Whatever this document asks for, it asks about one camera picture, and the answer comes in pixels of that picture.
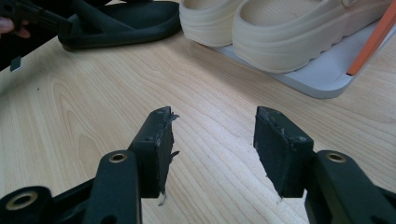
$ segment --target orange object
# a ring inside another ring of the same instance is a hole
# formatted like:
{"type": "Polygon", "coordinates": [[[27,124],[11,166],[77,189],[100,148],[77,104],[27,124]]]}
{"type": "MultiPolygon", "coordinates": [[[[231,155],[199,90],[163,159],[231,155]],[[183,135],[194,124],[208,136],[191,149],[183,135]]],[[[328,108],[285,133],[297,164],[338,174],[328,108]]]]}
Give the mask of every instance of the orange object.
{"type": "Polygon", "coordinates": [[[375,51],[379,48],[382,41],[389,33],[390,29],[396,23],[396,0],[390,3],[387,11],[385,12],[378,25],[375,27],[373,33],[363,46],[363,49],[358,54],[358,57],[347,70],[347,74],[355,76],[363,68],[363,66],[373,56],[375,51]]]}

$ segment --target light wood surface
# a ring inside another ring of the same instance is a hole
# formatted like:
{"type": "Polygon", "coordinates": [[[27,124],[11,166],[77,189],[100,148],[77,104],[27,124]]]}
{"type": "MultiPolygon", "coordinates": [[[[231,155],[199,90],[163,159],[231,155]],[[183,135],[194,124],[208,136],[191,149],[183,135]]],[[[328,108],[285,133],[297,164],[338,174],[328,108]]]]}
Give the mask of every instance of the light wood surface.
{"type": "Polygon", "coordinates": [[[65,51],[55,38],[0,73],[0,197],[40,185],[53,195],[95,176],[129,146],[149,112],[170,105],[180,150],[167,201],[145,223],[307,223],[304,199],[281,200],[252,146],[258,105],[355,159],[396,191],[396,38],[339,97],[319,100],[186,39],[65,51]]]}

